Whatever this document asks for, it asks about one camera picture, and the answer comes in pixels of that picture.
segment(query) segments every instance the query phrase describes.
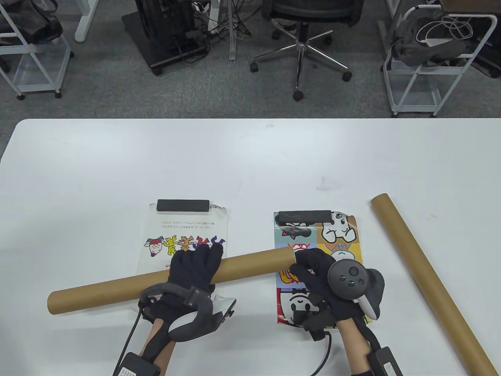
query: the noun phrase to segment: gray cloth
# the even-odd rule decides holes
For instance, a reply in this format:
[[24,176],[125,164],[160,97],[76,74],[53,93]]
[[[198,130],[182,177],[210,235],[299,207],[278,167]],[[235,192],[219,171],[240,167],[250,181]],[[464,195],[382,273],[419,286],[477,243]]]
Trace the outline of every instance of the gray cloth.
[[[395,60],[402,61],[409,67],[416,67],[429,61],[440,63],[468,53],[470,42],[467,40],[452,40],[441,45],[429,47],[416,40],[417,32],[431,21],[439,21],[446,14],[442,11],[418,9],[403,20],[395,30],[391,41],[391,54]],[[419,37],[424,39],[426,30]],[[451,38],[444,27],[433,29],[430,38]]]

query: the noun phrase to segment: white table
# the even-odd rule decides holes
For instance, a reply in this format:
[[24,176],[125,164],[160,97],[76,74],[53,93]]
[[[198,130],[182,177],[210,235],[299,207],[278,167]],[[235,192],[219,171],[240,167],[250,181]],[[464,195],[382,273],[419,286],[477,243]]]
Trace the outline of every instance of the white table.
[[[465,375],[369,200],[387,192],[501,371],[498,119],[26,120],[0,163],[0,371],[110,376],[126,304],[51,316],[53,290],[134,274],[147,205],[230,209],[230,256],[273,248],[272,212],[356,216],[382,272],[371,325],[406,376]],[[326,343],[276,324],[275,276],[221,284],[235,315],[176,346],[169,375],[306,375]],[[129,349],[139,351],[142,322]],[[338,333],[324,375],[348,375]]]

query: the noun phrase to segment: wrist strap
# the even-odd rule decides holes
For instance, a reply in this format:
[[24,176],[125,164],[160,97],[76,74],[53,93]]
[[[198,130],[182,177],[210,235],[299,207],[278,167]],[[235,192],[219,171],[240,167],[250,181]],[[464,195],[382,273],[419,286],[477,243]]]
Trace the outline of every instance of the wrist strap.
[[367,325],[365,325],[365,321],[363,317],[353,317],[353,321],[357,326],[358,331],[362,336],[369,342],[371,346],[372,352],[375,352],[381,348],[379,341],[376,338],[376,335],[370,330]]
[[146,345],[142,358],[146,361],[153,363],[157,357],[160,355],[164,347],[166,347],[171,339],[169,338],[169,326],[170,324],[163,323],[159,331],[153,336],[153,338]]

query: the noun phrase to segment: white paper sheet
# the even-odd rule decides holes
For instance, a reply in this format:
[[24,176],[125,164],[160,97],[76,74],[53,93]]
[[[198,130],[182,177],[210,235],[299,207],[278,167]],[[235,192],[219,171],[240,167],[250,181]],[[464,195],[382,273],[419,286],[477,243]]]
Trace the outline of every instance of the white paper sheet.
[[226,208],[211,204],[207,213],[157,212],[156,204],[150,204],[146,221],[137,274],[168,269],[175,252],[193,250],[204,243],[222,243],[226,257]]

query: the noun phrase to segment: colorful poster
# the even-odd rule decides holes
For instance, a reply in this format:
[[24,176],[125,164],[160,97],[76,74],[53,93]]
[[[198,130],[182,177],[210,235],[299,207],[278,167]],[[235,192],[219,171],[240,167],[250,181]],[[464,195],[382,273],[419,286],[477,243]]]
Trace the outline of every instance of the colorful poster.
[[150,204],[137,274],[170,268],[178,251],[196,250],[201,244],[224,244],[226,257],[228,215],[225,208],[209,205],[207,213],[157,212]]
[[[292,247],[294,251],[320,248],[334,260],[353,259],[362,263],[362,251],[355,217],[341,212],[331,212],[327,223],[280,223],[275,220],[275,248]],[[295,311],[318,311],[308,300],[309,291],[289,270],[277,273],[278,323],[294,325]]]

